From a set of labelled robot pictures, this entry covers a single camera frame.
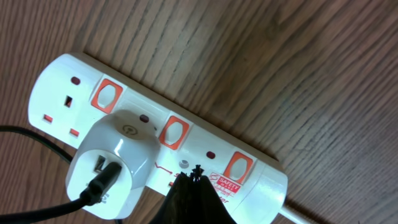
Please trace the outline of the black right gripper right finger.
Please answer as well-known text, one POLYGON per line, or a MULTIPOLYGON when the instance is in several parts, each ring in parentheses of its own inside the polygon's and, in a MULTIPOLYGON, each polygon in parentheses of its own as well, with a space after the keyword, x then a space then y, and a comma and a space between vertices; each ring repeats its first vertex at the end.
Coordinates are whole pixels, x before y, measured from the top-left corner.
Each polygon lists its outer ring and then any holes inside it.
POLYGON ((196 165, 191 173, 193 221, 200 224, 236 224, 209 178, 202 174, 203 171, 201 165, 196 165))

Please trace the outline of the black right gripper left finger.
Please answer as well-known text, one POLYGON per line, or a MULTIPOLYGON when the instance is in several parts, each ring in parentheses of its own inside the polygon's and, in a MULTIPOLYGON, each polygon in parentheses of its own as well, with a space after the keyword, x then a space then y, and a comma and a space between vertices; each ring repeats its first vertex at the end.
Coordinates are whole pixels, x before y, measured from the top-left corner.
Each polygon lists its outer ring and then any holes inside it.
POLYGON ((187 174, 180 173, 175 179, 171 189, 159 211, 149 222, 150 224, 178 224, 183 223, 192 209, 192 184, 193 179, 187 174))

